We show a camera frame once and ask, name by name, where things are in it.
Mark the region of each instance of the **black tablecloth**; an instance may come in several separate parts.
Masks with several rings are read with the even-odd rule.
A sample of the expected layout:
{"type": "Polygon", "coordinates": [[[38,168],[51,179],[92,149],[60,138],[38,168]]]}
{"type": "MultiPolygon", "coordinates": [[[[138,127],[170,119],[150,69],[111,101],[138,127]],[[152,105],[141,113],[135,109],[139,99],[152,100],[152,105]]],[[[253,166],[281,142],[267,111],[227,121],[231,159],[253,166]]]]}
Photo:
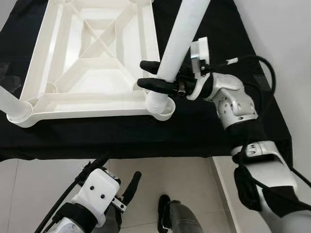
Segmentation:
{"type": "MultiPolygon", "coordinates": [[[[181,0],[155,0],[155,27],[160,55],[163,54],[181,0]]],[[[17,1],[0,33],[0,63],[9,62],[7,75],[24,82],[46,0],[17,1]]],[[[233,0],[212,0],[196,38],[208,37],[211,62],[254,54],[233,0]]],[[[184,61],[190,65],[189,56],[184,61]]],[[[231,65],[223,70],[242,81],[268,90],[267,81],[255,61],[231,65]]],[[[21,88],[16,90],[19,97],[21,88]]],[[[258,92],[246,88],[258,106],[258,92]]],[[[151,116],[117,116],[44,120],[23,129],[9,123],[0,112],[0,160],[94,158],[110,152],[113,158],[229,155],[230,145],[212,103],[175,100],[176,111],[166,122],[151,116]]],[[[292,163],[291,136],[276,104],[264,121],[285,160],[292,163]]]]}

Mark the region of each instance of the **tiled floor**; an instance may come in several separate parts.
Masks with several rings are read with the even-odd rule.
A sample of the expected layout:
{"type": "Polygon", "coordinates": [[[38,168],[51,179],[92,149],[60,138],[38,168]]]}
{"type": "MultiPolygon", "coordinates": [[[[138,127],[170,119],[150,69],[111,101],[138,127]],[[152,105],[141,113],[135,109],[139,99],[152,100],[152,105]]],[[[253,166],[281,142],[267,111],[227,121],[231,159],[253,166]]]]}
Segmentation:
{"type": "MultiPolygon", "coordinates": [[[[46,212],[87,162],[1,162],[0,232],[34,232],[46,212]]],[[[136,170],[142,172],[138,191],[123,216],[121,233],[156,233],[157,201],[164,193],[191,208],[206,233],[230,232],[208,159],[111,160],[107,167],[121,178],[121,192],[136,170]]]]}

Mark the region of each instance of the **table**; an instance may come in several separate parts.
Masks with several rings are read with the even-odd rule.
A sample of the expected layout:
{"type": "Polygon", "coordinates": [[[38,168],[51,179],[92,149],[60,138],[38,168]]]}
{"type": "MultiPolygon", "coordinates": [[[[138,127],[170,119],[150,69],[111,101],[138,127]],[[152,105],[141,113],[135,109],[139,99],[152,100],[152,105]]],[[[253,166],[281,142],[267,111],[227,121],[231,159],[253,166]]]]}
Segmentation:
{"type": "MultiPolygon", "coordinates": [[[[155,27],[160,56],[163,55],[181,0],[155,0],[155,27]]],[[[6,75],[25,80],[46,0],[18,0],[0,33],[0,63],[9,63],[6,75]]],[[[211,62],[254,54],[233,0],[212,0],[195,40],[208,37],[211,62]]],[[[184,66],[190,66],[187,56],[184,66]]],[[[242,81],[258,84],[269,96],[269,86],[258,62],[243,62],[221,70],[242,81]]],[[[259,94],[246,87],[258,109],[259,94]]],[[[19,97],[21,87],[14,92],[19,97]]],[[[230,144],[212,103],[178,100],[172,118],[159,122],[151,116],[116,116],[56,119],[23,129],[7,121],[0,112],[0,161],[9,158],[96,158],[109,152],[111,158],[176,156],[222,156],[230,144]]],[[[274,101],[263,124],[270,140],[292,164],[291,135],[274,101]]]]}

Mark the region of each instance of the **wall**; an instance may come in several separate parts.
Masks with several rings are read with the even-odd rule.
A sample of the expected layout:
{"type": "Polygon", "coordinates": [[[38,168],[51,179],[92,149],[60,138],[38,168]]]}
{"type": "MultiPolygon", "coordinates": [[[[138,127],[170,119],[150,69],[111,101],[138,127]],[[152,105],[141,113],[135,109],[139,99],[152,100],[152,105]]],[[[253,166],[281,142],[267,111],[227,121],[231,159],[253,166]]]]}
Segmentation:
{"type": "MultiPolygon", "coordinates": [[[[276,100],[293,138],[294,166],[311,180],[311,6],[309,0],[234,0],[258,55],[276,70],[276,100]]],[[[215,158],[238,232],[269,232],[257,213],[237,200],[234,165],[215,158]]],[[[299,198],[311,203],[311,190],[298,178],[299,198]]]]}
{"type": "Polygon", "coordinates": [[[2,30],[11,10],[17,0],[1,0],[0,1],[0,31],[2,30]]]}

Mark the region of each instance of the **white pipe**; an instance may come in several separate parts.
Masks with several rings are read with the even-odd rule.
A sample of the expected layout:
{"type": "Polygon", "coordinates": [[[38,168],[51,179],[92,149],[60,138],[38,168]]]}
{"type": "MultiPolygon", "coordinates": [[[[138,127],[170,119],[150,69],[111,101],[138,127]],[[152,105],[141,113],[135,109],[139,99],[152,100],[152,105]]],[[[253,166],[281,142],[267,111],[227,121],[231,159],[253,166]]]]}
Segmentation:
{"type": "MultiPolygon", "coordinates": [[[[170,83],[174,82],[209,2],[210,0],[182,1],[156,75],[157,78],[170,83]]],[[[167,101],[167,95],[150,91],[146,99],[147,110],[152,114],[160,114],[164,111],[167,101]]]]}
{"type": "Polygon", "coordinates": [[[31,106],[27,102],[20,101],[0,86],[0,110],[4,111],[9,119],[20,121],[30,114],[31,106]]]}

